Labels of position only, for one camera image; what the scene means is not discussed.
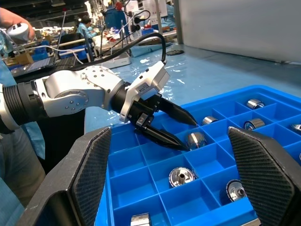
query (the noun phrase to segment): blue compartment tray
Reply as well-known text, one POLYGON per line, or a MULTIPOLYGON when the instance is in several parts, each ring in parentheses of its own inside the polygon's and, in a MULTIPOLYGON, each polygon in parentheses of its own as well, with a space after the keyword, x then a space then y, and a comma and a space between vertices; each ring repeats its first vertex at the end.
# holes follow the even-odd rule
POLYGON ((301 124, 301 99, 265 86, 250 86, 183 106, 198 121, 193 127, 178 123, 164 113, 152 125, 176 134, 185 142, 191 132, 205 135, 207 145, 177 151, 161 147, 126 124, 112 128, 106 183, 96 226, 129 226, 131 217, 148 212, 153 226, 238 226, 257 218, 248 198, 230 202, 226 184, 239 179, 229 126, 243 128, 247 120, 260 118, 265 126, 255 131, 277 140, 299 163, 301 136, 291 124, 301 124), (252 110, 249 99, 265 107, 252 110), (201 126, 205 116, 218 121, 201 126), (194 171, 197 179, 172 188, 169 173, 176 167, 194 171))

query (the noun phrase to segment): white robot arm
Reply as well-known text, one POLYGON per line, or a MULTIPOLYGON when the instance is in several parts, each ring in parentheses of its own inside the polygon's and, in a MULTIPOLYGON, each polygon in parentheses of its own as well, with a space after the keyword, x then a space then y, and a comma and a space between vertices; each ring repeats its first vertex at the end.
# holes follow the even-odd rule
POLYGON ((159 61, 132 84, 124 82, 107 68, 90 66, 80 71, 59 71, 14 86, 0 85, 0 132, 10 133, 30 121, 98 106, 120 113, 121 121, 131 121, 138 132, 152 141, 186 150, 186 145, 176 136, 150 125, 158 110, 180 122, 196 125, 191 114, 158 93, 168 79, 169 74, 159 61))

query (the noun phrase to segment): person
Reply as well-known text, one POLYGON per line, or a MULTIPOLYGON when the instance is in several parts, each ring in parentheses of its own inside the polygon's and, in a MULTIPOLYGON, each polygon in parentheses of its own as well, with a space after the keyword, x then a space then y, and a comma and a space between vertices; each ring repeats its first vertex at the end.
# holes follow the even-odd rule
MULTIPOLYGON (((29 26, 28 38, 34 38, 30 23, 0 8, 0 26, 9 28, 17 23, 29 26)), ((16 82, 0 59, 0 83, 16 82)), ((0 134, 0 225, 13 226, 39 188, 45 172, 38 157, 45 158, 45 141, 36 122, 27 123, 11 134, 0 134)))
POLYGON ((167 16, 161 19, 162 27, 175 27, 175 19, 174 19, 174 7, 170 5, 170 2, 166 4, 167 7, 167 16))
POLYGON ((79 27, 77 28, 76 33, 80 33, 84 37, 84 31, 85 31, 89 39, 97 36, 97 33, 90 32, 88 30, 88 27, 90 27, 90 26, 91 26, 91 19, 87 15, 83 16, 81 23, 79 24, 79 27))

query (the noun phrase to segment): shiny metal component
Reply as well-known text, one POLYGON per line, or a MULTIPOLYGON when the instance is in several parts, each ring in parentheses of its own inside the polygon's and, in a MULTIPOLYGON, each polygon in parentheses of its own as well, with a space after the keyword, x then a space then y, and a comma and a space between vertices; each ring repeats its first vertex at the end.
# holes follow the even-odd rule
POLYGON ((195 132, 195 133, 190 133, 187 135, 186 143, 187 143, 189 149, 193 150, 193 149, 205 146, 206 139, 205 139, 204 134, 195 132))
POLYGON ((240 180, 231 180, 227 183, 226 192, 231 202, 237 201, 246 197, 246 192, 240 180))
POLYGON ((214 118, 213 116, 206 116, 203 120, 202 120, 202 125, 208 125, 212 122, 218 121, 218 119, 214 118))
POLYGON ((291 125, 293 130, 301 134, 301 124, 293 124, 291 125))
POLYGON ((262 121, 261 119, 252 119, 244 123, 244 128, 247 130, 257 129, 261 126, 265 126, 264 121, 262 121))
POLYGON ((133 215, 131 226, 151 226, 151 218, 148 213, 133 215))
POLYGON ((195 174, 188 168, 178 167, 169 174, 169 183, 172 187, 177 187, 196 179, 195 174))
POLYGON ((249 108, 253 109, 253 110, 265 106, 265 104, 264 104, 262 101, 257 100, 257 99, 251 99, 251 100, 249 100, 249 101, 246 103, 246 105, 247 105, 249 108))

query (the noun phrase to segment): blue floor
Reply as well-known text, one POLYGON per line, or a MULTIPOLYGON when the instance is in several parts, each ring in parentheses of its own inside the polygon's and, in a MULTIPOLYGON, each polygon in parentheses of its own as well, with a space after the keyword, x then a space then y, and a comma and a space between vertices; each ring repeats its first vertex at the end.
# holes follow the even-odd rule
MULTIPOLYGON (((183 105, 250 85, 266 85, 301 97, 301 66, 282 65, 245 56, 212 52, 182 45, 184 54, 167 56, 165 69, 170 80, 163 97, 183 105)), ((132 82, 140 73, 161 59, 161 50, 131 58, 132 63, 113 69, 122 79, 132 82)), ((98 107, 86 109, 85 132, 120 123, 113 111, 98 107)))

